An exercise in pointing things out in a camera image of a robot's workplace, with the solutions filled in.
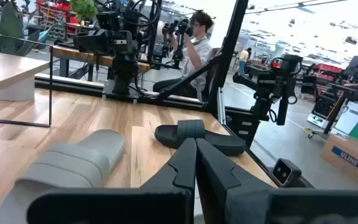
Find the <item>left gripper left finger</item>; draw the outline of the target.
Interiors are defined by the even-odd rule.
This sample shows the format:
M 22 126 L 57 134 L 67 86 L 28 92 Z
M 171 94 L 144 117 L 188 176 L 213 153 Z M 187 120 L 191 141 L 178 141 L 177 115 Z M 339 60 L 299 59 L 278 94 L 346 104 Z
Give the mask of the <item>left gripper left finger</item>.
M 197 146 L 186 139 L 139 188 L 62 188 L 37 197 L 28 224 L 192 224 Z

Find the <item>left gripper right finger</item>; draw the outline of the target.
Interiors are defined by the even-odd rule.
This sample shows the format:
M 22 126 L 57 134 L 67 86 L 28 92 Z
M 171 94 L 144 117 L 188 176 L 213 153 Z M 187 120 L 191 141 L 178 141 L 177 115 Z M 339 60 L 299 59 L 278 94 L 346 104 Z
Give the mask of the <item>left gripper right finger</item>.
M 223 224 L 358 224 L 358 190 L 273 188 L 197 139 L 202 177 Z

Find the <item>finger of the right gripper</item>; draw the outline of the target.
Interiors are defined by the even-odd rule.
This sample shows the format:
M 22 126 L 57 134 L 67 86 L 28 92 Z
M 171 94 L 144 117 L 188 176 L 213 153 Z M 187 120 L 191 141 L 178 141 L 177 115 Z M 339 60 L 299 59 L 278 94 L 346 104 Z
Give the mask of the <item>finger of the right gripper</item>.
M 93 52 L 97 54 L 113 54 L 114 49 L 112 46 L 112 31 L 100 29 L 94 32 L 94 49 Z
M 75 48 L 83 53 L 93 53 L 93 49 L 91 48 L 92 41 L 93 36 L 86 33 L 79 33 L 73 38 Z

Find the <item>black rubber slide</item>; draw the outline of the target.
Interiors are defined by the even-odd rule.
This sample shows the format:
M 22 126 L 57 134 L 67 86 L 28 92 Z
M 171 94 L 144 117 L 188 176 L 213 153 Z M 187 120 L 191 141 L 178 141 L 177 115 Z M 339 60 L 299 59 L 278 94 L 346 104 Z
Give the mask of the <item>black rubber slide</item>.
M 241 155 L 246 146 L 239 137 L 206 130 L 202 119 L 179 120 L 176 125 L 157 126 L 154 136 L 158 142 L 173 149 L 178 149 L 187 138 L 201 138 L 227 156 Z

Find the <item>wooden shelf black metal frame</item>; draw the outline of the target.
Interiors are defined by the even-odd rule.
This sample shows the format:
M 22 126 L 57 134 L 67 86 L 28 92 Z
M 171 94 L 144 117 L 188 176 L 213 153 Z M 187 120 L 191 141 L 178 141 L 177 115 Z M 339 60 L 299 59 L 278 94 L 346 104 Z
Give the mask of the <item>wooden shelf black metal frame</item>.
M 0 91 L 15 85 L 25 79 L 33 77 L 43 70 L 49 69 L 49 102 L 48 102 L 48 123 L 31 123 L 25 121 L 15 121 L 0 119 L 0 124 L 12 124 L 21 126 L 33 126 L 49 128 L 52 125 L 52 87 L 53 87 L 53 53 L 54 47 L 50 44 L 50 60 L 38 60 L 10 54 L 0 53 Z

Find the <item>grey rubber slide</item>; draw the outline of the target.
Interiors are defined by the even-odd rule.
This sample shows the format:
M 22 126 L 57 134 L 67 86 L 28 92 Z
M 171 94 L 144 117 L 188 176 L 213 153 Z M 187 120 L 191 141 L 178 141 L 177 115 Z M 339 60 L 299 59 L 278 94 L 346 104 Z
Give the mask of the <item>grey rubber slide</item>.
M 29 205 L 59 188 L 101 188 L 124 152 L 124 135 L 100 129 L 77 143 L 61 142 L 37 156 L 0 203 L 0 224 L 27 224 Z

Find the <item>bushy green plant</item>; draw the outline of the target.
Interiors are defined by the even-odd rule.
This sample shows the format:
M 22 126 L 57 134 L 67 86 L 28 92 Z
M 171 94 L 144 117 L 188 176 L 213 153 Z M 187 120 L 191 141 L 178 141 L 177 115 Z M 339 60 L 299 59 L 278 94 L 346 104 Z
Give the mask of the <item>bushy green plant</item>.
M 98 13 L 94 0 L 70 0 L 70 7 L 79 21 L 94 19 Z

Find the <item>red parts bin rack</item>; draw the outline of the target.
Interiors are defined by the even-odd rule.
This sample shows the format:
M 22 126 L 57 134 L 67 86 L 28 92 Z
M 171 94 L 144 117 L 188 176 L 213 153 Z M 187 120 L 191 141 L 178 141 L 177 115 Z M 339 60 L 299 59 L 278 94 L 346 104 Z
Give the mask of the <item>red parts bin rack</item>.
M 71 10 L 70 0 L 36 0 L 35 8 L 42 29 L 47 30 L 53 26 L 49 39 L 67 40 L 78 33 L 80 22 Z

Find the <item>person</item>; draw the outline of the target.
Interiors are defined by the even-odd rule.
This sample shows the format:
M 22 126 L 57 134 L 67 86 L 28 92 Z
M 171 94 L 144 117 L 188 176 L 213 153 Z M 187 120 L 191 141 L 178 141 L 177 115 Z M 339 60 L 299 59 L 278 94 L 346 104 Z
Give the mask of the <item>person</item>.
M 199 10 L 193 14 L 192 19 L 194 20 L 193 38 L 191 38 L 188 34 L 184 34 L 185 47 L 182 50 L 184 64 L 181 77 L 155 83 L 153 85 L 154 92 L 161 92 L 169 86 L 182 81 L 184 78 L 206 65 L 210 59 L 213 48 L 207 38 L 207 31 L 213 25 L 212 18 L 207 13 Z M 196 77 L 175 94 L 178 96 L 197 98 L 201 101 L 203 99 L 202 92 L 206 86 L 207 74 L 207 72 L 204 72 L 202 75 Z
M 239 55 L 239 74 L 245 74 L 245 67 L 248 59 L 250 58 L 250 55 L 252 53 L 252 49 L 249 47 L 245 50 L 243 50 Z

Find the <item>cardboard box blue label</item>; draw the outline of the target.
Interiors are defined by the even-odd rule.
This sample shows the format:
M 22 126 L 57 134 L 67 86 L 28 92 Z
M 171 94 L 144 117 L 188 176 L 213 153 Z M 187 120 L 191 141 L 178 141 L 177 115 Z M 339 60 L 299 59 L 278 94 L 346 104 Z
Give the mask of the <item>cardboard box blue label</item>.
M 321 157 L 358 183 L 357 139 L 331 134 L 323 147 Z

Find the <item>black aluminium table frame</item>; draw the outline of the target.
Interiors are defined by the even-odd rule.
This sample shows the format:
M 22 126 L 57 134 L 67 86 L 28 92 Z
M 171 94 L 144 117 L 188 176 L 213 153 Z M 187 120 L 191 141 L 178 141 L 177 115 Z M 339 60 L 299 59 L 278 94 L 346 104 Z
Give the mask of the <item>black aluminium table frame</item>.
M 65 77 L 53 77 L 52 90 L 77 93 L 89 96 L 102 96 L 112 100 L 139 102 L 150 105 L 179 108 L 185 110 L 202 111 L 211 113 L 219 118 L 221 124 L 230 132 L 230 136 L 236 136 L 226 125 L 225 106 L 223 103 L 223 85 L 229 69 L 232 54 L 234 52 L 234 40 L 240 32 L 240 18 L 246 13 L 248 0 L 236 0 L 232 18 L 229 24 L 227 35 L 223 40 L 221 48 L 212 52 L 211 58 L 206 65 L 193 72 L 184 80 L 169 86 L 168 88 L 156 93 L 146 93 L 139 95 L 134 90 L 130 90 L 129 96 L 122 96 L 112 93 L 114 78 L 109 79 L 103 87 L 97 87 L 93 84 L 82 84 L 78 80 L 68 81 Z M 241 84 L 248 86 L 256 91 L 255 105 L 249 109 L 261 121 L 274 121 L 282 126 L 285 123 L 289 98 L 295 95 L 295 67 L 301 63 L 298 56 L 286 56 L 282 58 L 284 64 L 280 68 L 274 68 L 263 76 L 261 81 L 254 82 L 236 75 L 234 78 Z M 203 93 L 203 100 L 187 100 L 180 98 L 175 93 L 183 88 L 187 83 L 207 72 L 206 86 Z M 49 78 L 40 77 L 35 79 L 35 85 L 38 88 L 48 89 Z M 267 167 L 247 146 L 245 151 L 256 161 L 258 166 L 267 173 L 275 184 L 278 182 L 272 176 L 273 167 Z M 311 184 L 301 177 L 288 187 L 311 187 Z

